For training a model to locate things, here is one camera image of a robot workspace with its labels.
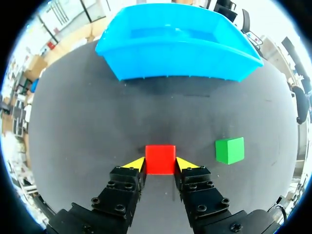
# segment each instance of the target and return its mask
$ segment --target blue plastic tub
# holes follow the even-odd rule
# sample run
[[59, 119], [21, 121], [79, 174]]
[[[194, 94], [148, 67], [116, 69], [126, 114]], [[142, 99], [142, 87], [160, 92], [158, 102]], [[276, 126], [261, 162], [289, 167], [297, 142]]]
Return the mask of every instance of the blue plastic tub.
[[223, 15], [176, 4], [123, 8], [96, 46], [119, 80], [200, 76], [242, 81], [263, 62]]

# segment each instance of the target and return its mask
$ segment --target red cube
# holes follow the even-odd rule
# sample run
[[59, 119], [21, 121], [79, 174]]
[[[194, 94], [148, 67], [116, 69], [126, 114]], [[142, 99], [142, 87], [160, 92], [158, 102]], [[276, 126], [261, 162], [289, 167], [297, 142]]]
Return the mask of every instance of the red cube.
[[146, 174], [173, 175], [175, 172], [175, 145], [147, 145], [145, 147]]

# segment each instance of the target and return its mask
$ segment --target black bolt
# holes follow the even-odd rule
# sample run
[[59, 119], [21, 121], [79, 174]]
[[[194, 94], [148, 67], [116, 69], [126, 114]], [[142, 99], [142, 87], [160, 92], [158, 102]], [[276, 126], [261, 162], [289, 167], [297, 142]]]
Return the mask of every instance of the black bolt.
[[114, 186], [114, 185], [115, 185], [115, 182], [113, 182], [112, 180], [110, 180], [110, 181], [107, 182], [107, 184], [108, 184], [108, 185], [111, 185], [111, 186]]
[[124, 205], [116, 205], [115, 210], [124, 213], [126, 208]]
[[91, 199], [91, 201], [92, 201], [93, 204], [99, 204], [99, 198], [98, 197], [93, 197]]
[[205, 205], [199, 205], [197, 206], [197, 211], [198, 212], [204, 212], [207, 210], [207, 207]]
[[208, 180], [208, 181], [207, 181], [207, 185], [213, 186], [213, 184], [214, 184], [214, 183], [213, 183], [211, 180]]
[[126, 189], [132, 189], [133, 188], [133, 185], [131, 183], [126, 183], [125, 184], [125, 188]]
[[243, 229], [243, 226], [239, 223], [233, 223], [231, 226], [230, 226], [230, 230], [231, 232], [233, 233], [237, 233], [237, 232], [240, 232], [241, 230]]
[[83, 226], [82, 230], [83, 230], [84, 234], [92, 234], [92, 233], [94, 233], [94, 231], [92, 230], [92, 227], [90, 227], [90, 226]]
[[221, 200], [221, 203], [224, 204], [224, 205], [228, 205], [230, 203], [230, 200], [228, 198], [223, 198]]
[[189, 188], [190, 188], [190, 189], [195, 189], [195, 188], [197, 188], [197, 185], [195, 185], [195, 184], [190, 184], [190, 185], [189, 185]]

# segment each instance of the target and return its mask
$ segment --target black mat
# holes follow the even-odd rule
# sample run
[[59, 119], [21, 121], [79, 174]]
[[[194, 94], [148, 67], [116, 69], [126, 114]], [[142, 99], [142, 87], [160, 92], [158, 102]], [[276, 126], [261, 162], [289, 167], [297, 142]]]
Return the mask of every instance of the black mat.
[[[35, 93], [32, 169], [55, 211], [71, 202], [90, 208], [112, 168], [143, 156], [147, 144], [174, 144], [179, 157], [206, 165], [233, 213], [268, 209], [286, 194], [297, 124], [285, 78], [271, 64], [264, 61], [241, 83], [195, 77], [119, 82], [95, 45], [52, 64]], [[245, 159], [230, 166], [216, 162], [214, 147], [229, 137], [245, 139]], [[173, 177], [146, 182], [129, 233], [191, 233]]]

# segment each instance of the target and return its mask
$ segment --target yellow triangle marker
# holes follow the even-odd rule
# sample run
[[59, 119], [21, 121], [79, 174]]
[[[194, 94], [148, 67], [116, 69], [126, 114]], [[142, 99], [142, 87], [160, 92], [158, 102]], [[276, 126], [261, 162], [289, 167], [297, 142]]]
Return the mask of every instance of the yellow triangle marker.
[[182, 169], [187, 169], [188, 167], [190, 168], [197, 168], [198, 166], [196, 166], [195, 164], [192, 164], [184, 159], [181, 159], [180, 157], [176, 157], [177, 163], [179, 165], [180, 170], [182, 171]]
[[129, 167], [133, 167], [133, 168], [136, 168], [138, 169], [139, 171], [141, 171], [141, 167], [143, 165], [143, 162], [145, 160], [145, 157], [141, 157], [133, 162], [130, 162], [122, 167], [126, 167], [126, 168], [129, 168]]

